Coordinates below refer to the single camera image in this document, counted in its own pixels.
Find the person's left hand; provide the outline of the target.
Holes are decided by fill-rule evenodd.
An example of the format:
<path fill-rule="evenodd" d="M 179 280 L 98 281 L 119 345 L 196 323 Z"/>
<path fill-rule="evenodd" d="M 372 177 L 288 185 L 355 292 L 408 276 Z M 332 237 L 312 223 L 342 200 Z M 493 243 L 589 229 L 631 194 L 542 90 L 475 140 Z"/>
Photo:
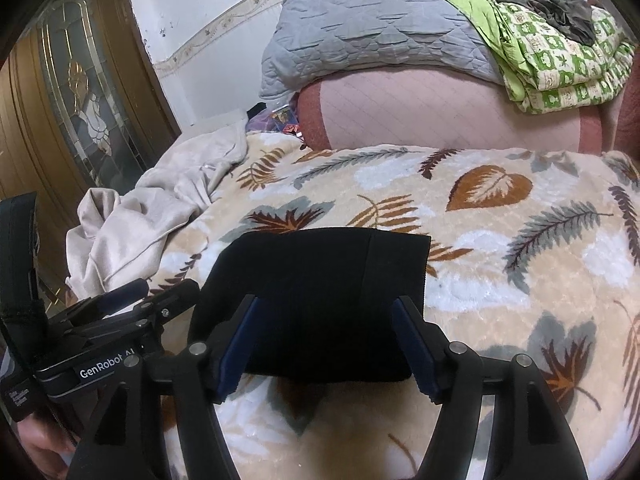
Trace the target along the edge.
<path fill-rule="evenodd" d="M 27 455 L 47 479 L 67 477 L 64 457 L 75 452 L 76 444 L 55 420 L 30 414 L 17 424 L 17 433 Z"/>

